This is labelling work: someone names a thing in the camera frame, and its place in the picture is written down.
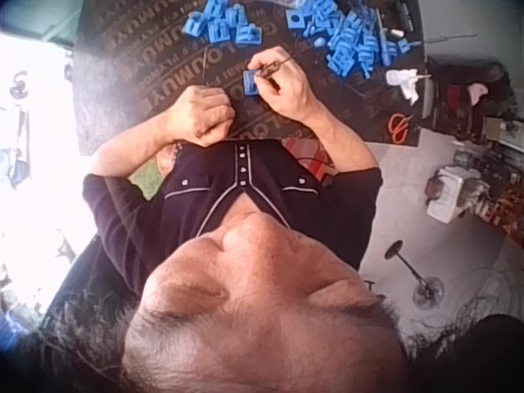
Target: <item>black shirt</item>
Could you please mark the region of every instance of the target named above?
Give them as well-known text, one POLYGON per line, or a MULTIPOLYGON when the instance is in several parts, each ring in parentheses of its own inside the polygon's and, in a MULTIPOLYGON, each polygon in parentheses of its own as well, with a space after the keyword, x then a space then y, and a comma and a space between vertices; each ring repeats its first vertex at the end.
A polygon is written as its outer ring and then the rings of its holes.
POLYGON ((278 141, 230 141, 206 149, 184 145, 150 201, 127 179, 93 174, 84 180, 84 198, 106 253, 141 294, 149 274, 185 241, 216 229, 243 192, 358 269, 381 185, 374 168, 337 174, 323 187, 278 141))

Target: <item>table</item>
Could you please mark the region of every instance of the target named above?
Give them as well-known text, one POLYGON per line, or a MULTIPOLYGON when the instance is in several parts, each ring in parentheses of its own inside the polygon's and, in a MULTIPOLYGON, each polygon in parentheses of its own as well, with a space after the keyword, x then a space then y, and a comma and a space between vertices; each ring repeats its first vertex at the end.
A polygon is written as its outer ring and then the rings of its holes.
MULTIPOLYGON (((242 2, 248 20, 261 26, 260 46, 233 42, 210 45, 189 38, 181 29, 191 11, 206 0, 85 0, 75 44, 73 89, 79 149, 90 155, 109 138, 164 111, 191 84, 224 88, 237 117, 230 138, 312 138, 303 125, 272 112, 260 97, 245 97, 242 72, 254 53, 282 45, 295 54, 312 88, 330 110, 367 142, 391 143, 387 121, 393 113, 413 114, 404 145, 417 146, 422 114, 421 96, 415 106, 399 88, 386 86, 386 70, 378 67, 370 80, 358 70, 342 79, 327 67, 325 47, 313 47, 317 36, 302 38, 286 27, 285 8, 253 0, 242 2), (205 76, 203 55, 207 47, 205 76)), ((409 41, 423 40, 417 0, 408 1, 415 32, 409 41)), ((339 2, 347 11, 343 2, 339 2)), ((368 0, 385 14, 385 27, 398 28, 390 11, 392 0, 368 0)), ((423 46, 395 59, 394 69, 424 72, 423 46)))

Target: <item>white piping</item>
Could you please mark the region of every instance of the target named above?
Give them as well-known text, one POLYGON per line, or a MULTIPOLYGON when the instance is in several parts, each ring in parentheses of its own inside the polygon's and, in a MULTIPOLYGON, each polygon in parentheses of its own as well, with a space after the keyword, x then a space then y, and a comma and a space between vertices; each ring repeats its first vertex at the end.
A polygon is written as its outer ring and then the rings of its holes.
POLYGON ((253 184, 253 180, 251 178, 251 149, 249 145, 247 145, 247 171, 249 174, 249 184, 253 187, 255 191, 259 193, 261 197, 265 199, 266 202, 268 202, 268 205, 271 206, 271 209, 273 209, 275 213, 277 213, 278 217, 280 217, 280 220, 284 223, 284 225, 286 225, 289 229, 291 229, 291 226, 287 223, 286 219, 284 219, 284 216, 282 215, 282 213, 280 213, 277 207, 267 198, 266 195, 264 195, 264 193, 261 190, 259 190, 253 184))
POLYGON ((219 199, 215 201, 215 203, 211 206, 210 211, 207 213, 207 216, 204 218, 204 221, 202 221, 202 225, 200 226, 200 229, 198 229, 198 232, 196 233, 197 236, 201 235, 201 232, 204 230, 204 227, 206 226, 207 222, 209 221, 211 215, 219 205, 219 203, 237 186, 238 183, 238 158, 237 158, 237 145, 235 146, 235 183, 231 187, 229 187, 226 191, 222 193, 221 196, 219 196, 219 199))
POLYGON ((165 194, 164 199, 174 197, 175 195, 185 194, 186 192, 193 192, 193 191, 209 191, 209 187, 195 187, 195 188, 188 188, 187 190, 182 191, 173 191, 170 193, 165 194))
POLYGON ((293 186, 290 186, 290 187, 284 187, 284 188, 281 188, 280 191, 301 191, 301 192, 312 192, 313 194, 316 194, 318 195, 318 191, 315 190, 314 188, 300 188, 300 187, 293 187, 293 186))

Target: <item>fan stand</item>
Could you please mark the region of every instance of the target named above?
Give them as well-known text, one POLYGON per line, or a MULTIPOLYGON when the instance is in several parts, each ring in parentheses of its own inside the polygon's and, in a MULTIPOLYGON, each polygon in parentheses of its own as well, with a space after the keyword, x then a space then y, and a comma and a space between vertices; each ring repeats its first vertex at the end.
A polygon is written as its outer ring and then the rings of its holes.
POLYGON ((418 281, 418 284, 413 291, 413 303, 419 309, 429 310, 438 307, 444 298, 444 283, 438 277, 424 278, 421 276, 417 270, 415 270, 413 266, 400 254, 400 250, 402 249, 403 245, 404 243, 401 240, 397 240, 390 246, 390 248, 387 249, 384 258, 390 260, 394 256, 397 256, 418 281))

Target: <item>forearm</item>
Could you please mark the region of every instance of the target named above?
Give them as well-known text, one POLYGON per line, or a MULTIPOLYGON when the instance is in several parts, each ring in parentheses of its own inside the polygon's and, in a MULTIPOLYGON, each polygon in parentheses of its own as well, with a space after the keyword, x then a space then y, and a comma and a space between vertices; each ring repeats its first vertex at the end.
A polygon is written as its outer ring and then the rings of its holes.
POLYGON ((317 135, 338 171, 354 172, 378 166, 375 156, 359 135, 321 102, 319 109, 304 124, 317 135))
POLYGON ((162 132, 162 115, 150 118, 101 145, 93 156, 90 173, 127 178, 169 144, 162 132))

